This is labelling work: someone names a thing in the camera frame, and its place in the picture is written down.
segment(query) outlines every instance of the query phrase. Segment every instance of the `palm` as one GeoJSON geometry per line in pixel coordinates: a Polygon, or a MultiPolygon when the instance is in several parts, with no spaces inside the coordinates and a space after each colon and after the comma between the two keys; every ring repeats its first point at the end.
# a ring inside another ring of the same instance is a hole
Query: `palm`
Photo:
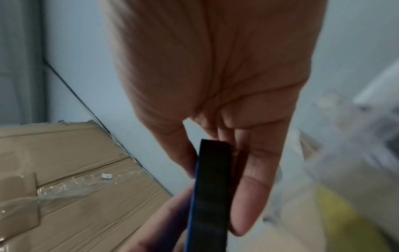
{"type": "Polygon", "coordinates": [[[171,159],[192,174],[187,118],[247,154],[232,205],[233,227],[244,234],[270,193],[325,0],[126,0],[110,7],[123,86],[171,159]]]}

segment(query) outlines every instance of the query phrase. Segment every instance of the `black object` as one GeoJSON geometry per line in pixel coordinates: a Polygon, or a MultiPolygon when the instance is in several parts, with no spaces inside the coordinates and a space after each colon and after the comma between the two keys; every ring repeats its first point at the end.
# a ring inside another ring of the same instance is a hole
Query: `black object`
{"type": "Polygon", "coordinates": [[[185,252],[225,252],[230,222],[232,147],[202,140],[185,252]]]}

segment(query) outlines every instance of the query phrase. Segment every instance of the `hand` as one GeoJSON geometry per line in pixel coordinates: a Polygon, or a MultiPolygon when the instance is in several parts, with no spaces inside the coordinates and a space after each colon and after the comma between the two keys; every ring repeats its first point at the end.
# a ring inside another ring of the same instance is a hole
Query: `hand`
{"type": "Polygon", "coordinates": [[[176,242],[187,227],[192,188],[166,202],[119,252],[183,252],[184,244],[176,242]]]}
{"type": "Polygon", "coordinates": [[[105,0],[116,69],[137,118],[193,176],[183,120],[247,157],[231,223],[262,212],[326,0],[105,0]]]}

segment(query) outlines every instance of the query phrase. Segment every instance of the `white wall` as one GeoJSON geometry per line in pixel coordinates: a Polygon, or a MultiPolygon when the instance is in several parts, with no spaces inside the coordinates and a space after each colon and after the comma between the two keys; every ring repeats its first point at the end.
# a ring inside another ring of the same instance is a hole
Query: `white wall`
{"type": "MultiPolygon", "coordinates": [[[[378,72],[399,56],[399,1],[331,0],[317,45],[311,79],[301,93],[292,127],[308,133],[324,121],[311,109],[325,90],[334,88],[353,98],[378,72]]],[[[111,133],[172,193],[189,179],[171,162],[138,122],[119,86],[108,52],[103,20],[96,0],[44,0],[46,60],[59,72],[111,133]]],[[[51,120],[81,118],[70,108],[64,91],[52,86],[51,120]]],[[[205,134],[185,124],[198,148],[205,134]]],[[[295,173],[297,159],[283,157],[283,176],[295,173]]]]}

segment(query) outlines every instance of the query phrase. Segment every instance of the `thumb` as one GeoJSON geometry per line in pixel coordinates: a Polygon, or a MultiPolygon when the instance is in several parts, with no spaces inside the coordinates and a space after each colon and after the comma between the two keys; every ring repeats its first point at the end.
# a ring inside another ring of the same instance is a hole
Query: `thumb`
{"type": "Polygon", "coordinates": [[[195,176],[197,152],[187,136],[183,123],[162,130],[148,127],[171,160],[183,167],[190,178],[195,176]]]}

